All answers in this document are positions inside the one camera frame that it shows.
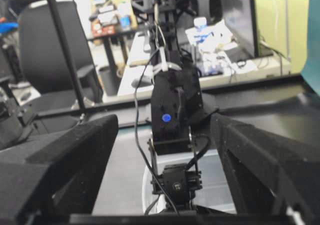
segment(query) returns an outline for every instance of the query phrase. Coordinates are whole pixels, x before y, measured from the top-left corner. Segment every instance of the wire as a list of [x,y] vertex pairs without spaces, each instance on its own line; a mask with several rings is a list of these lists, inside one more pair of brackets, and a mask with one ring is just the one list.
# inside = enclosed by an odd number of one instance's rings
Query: wire
[[166,48],[167,42],[166,42],[165,35],[164,35],[162,28],[156,21],[154,21],[154,24],[156,26],[156,31],[158,31],[158,29],[159,29],[161,37],[162,37],[162,41],[163,41],[163,46],[164,46],[164,48]]
[[192,158],[188,162],[188,164],[185,167],[186,170],[189,170],[190,168],[192,168],[192,166],[196,164],[196,161],[201,159],[207,153],[207,151],[209,150],[210,145],[212,144],[211,138],[206,134],[198,134],[198,135],[195,136],[195,138],[206,138],[207,139],[207,143],[204,146],[204,148],[194,158]]
[[147,207],[147,209],[146,209],[145,212],[144,212],[144,215],[145,215],[145,216],[149,215],[151,209],[152,209],[152,208],[157,204],[157,202],[159,201],[159,198],[160,198],[160,195],[157,197],[156,200],[154,200],[154,201]]
[[229,84],[231,84],[231,82],[232,82],[233,75],[235,76],[235,81],[237,82],[237,71],[230,64],[228,64],[228,67],[229,67],[230,72],[231,72]]
[[159,4],[156,2],[154,4],[154,24],[156,24],[155,28],[155,40],[156,40],[156,47],[159,48],[159,26],[158,26],[158,21],[159,21]]
[[265,69],[265,68],[268,67],[268,65],[269,65],[269,57],[267,57],[266,65],[264,65],[264,66],[261,67],[262,60],[263,60],[263,58],[261,58],[261,62],[260,62],[260,64],[257,66],[257,68],[258,68],[259,70]]
[[135,110],[136,110],[136,116],[135,116],[135,123],[134,123],[134,136],[135,136],[135,143],[136,143],[136,146],[137,148],[139,149],[141,155],[142,155],[142,158],[147,166],[147,168],[149,169],[151,175],[153,176],[155,182],[157,183],[157,185],[159,186],[159,188],[161,189],[162,193],[165,195],[165,197],[167,198],[167,200],[169,201],[169,203],[171,204],[173,210],[175,211],[175,213],[180,216],[180,213],[179,211],[177,210],[176,208],[176,205],[174,204],[174,202],[172,201],[171,197],[169,196],[169,194],[165,191],[165,188],[161,185],[159,179],[157,178],[155,172],[153,171],[152,167],[150,166],[150,163],[144,153],[144,151],[142,150],[141,146],[140,146],[140,142],[139,142],[139,137],[138,137],[138,121],[139,121],[139,105],[138,105],[138,99],[137,99],[137,91],[138,91],[138,88],[140,87],[140,84],[141,84],[141,81],[142,81],[142,78],[145,74],[145,71],[147,69],[147,66],[148,64],[151,62],[151,60],[154,58],[154,56],[159,52],[159,49],[155,50],[151,56],[150,56],[150,59],[149,61],[146,63],[146,65],[144,66],[144,70],[142,72],[142,75],[139,79],[139,83],[137,85],[137,87],[135,88],[135,91],[134,91],[134,105],[135,105]]
[[246,65],[247,65],[247,61],[245,60],[240,60],[236,63],[236,66],[238,67],[238,69],[243,69]]
[[279,50],[276,50],[270,46],[265,45],[264,43],[261,43],[262,46],[264,46],[267,49],[270,49],[272,51],[274,51],[276,54],[278,54],[279,58],[280,58],[280,74],[281,76],[284,74],[284,69],[283,69],[283,62],[282,62],[282,58],[286,58],[286,56],[280,52]]

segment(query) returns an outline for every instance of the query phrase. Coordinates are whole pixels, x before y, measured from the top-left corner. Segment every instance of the black foam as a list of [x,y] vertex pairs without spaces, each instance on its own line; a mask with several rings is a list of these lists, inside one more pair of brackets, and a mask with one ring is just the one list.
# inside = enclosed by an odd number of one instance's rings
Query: black foam
[[300,205],[306,219],[312,220],[320,214],[317,192],[320,178],[315,174],[320,170],[319,146],[282,137],[219,114],[211,117],[211,134],[237,209],[246,207],[242,212],[250,213],[259,207],[274,204],[280,207],[287,203],[292,207]]
[[1,152],[0,224],[21,224],[37,210],[90,213],[117,134],[111,115]]

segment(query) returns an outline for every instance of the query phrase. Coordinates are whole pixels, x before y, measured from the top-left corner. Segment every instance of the blue led light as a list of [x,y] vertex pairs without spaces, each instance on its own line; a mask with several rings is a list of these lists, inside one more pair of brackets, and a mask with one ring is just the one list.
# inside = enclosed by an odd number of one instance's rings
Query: blue led light
[[166,113],[162,116],[162,121],[164,121],[165,123],[169,123],[171,121],[171,116],[170,114]]

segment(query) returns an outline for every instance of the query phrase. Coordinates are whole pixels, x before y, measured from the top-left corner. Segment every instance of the black table surface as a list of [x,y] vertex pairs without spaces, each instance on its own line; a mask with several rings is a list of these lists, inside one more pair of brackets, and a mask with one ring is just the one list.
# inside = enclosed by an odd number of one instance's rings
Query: black table surface
[[105,39],[105,38],[123,37],[123,36],[126,36],[126,35],[135,34],[136,32],[145,31],[146,29],[148,29],[148,26],[146,26],[144,24],[139,24],[138,27],[129,28],[129,29],[123,29],[120,25],[117,25],[116,28],[115,28],[115,33],[114,34],[106,34],[106,35],[97,36],[97,37],[93,37],[92,35],[90,35],[87,38],[87,40],[88,41],[94,41],[94,40]]

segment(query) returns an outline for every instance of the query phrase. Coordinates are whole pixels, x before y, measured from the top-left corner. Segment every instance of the black cable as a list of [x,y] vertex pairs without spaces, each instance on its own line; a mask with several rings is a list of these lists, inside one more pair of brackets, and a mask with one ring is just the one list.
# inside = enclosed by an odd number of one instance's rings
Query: black cable
[[186,170],[189,170],[190,168],[192,168],[193,165],[196,164],[196,161],[198,161],[199,159],[201,159],[206,153],[207,151],[209,150],[210,148],[210,145],[211,145],[211,138],[206,135],[206,134],[197,134],[195,136],[195,138],[206,138],[207,139],[207,143],[206,145],[204,146],[204,148],[194,157],[192,158],[188,164],[186,165],[185,169]]
[[268,67],[268,65],[269,65],[269,57],[267,57],[266,59],[267,59],[267,60],[266,60],[266,64],[265,64],[264,66],[261,67],[261,62],[260,62],[260,64],[259,64],[259,66],[257,66],[257,68],[258,68],[259,70],[265,69],[266,67]]
[[154,200],[149,206],[148,208],[145,210],[144,215],[147,216],[149,215],[151,209],[157,204],[157,202],[159,201],[160,195],[157,197],[156,200]]
[[247,65],[247,61],[245,60],[239,60],[236,62],[236,66],[238,67],[238,69],[243,69],[246,65]]
[[134,136],[135,136],[135,143],[136,143],[136,146],[138,147],[141,155],[142,155],[142,158],[147,166],[147,168],[149,169],[151,175],[153,176],[155,182],[157,183],[157,185],[159,186],[159,188],[161,189],[162,193],[165,195],[165,197],[167,198],[167,200],[169,201],[169,203],[171,204],[173,210],[175,211],[175,213],[180,216],[180,213],[179,211],[177,210],[176,208],[176,205],[174,204],[174,202],[172,201],[171,197],[169,196],[169,194],[165,191],[164,187],[161,185],[159,179],[157,178],[156,174],[154,173],[152,167],[150,166],[150,163],[144,153],[144,151],[142,150],[141,146],[140,146],[140,143],[139,143],[139,137],[138,137],[138,121],[139,121],[139,105],[138,105],[138,99],[137,99],[137,91],[138,91],[138,88],[140,87],[140,84],[141,84],[141,81],[142,81],[142,78],[145,74],[145,71],[147,69],[147,66],[148,64],[151,62],[151,60],[154,58],[154,56],[159,52],[159,49],[155,50],[151,56],[150,56],[150,59],[149,61],[146,63],[146,65],[144,66],[144,70],[142,72],[142,75],[139,79],[139,83],[137,85],[137,87],[135,88],[135,91],[134,91],[134,104],[135,104],[135,109],[136,109],[136,117],[135,117],[135,123],[134,123]]
[[180,49],[181,49],[181,51],[185,52],[185,53],[186,53],[186,54],[188,54],[190,57],[192,57],[191,52],[187,51],[187,50],[186,50],[186,49],[184,49],[183,47],[182,47],[182,48],[180,48]]
[[282,76],[284,74],[282,58],[286,58],[286,56],[282,52],[277,50],[277,49],[274,49],[274,48],[272,48],[270,46],[267,46],[267,45],[265,45],[263,43],[261,43],[261,45],[264,46],[267,49],[270,49],[270,50],[274,51],[279,56],[279,58],[280,58],[280,75]]

